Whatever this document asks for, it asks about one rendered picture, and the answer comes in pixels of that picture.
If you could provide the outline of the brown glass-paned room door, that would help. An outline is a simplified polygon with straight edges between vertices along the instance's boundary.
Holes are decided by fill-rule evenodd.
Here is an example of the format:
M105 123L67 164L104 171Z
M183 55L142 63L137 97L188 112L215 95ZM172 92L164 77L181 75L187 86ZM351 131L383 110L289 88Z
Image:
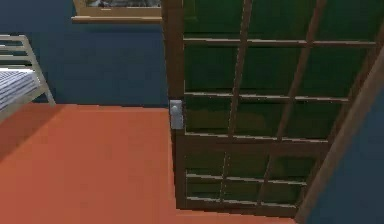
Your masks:
M384 87L384 0L162 0L180 209L303 223Z

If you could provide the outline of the wooden framed window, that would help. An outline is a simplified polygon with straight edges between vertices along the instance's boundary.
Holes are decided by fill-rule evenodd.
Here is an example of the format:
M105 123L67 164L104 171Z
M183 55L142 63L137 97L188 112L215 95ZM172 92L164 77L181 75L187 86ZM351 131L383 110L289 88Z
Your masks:
M73 0L76 23L158 24L162 0Z

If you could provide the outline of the white frame bed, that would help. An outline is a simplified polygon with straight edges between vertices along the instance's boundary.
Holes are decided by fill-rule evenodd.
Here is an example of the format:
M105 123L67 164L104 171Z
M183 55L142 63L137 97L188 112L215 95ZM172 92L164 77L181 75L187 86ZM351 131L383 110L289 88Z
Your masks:
M0 35L0 123L44 94L56 104L25 35Z

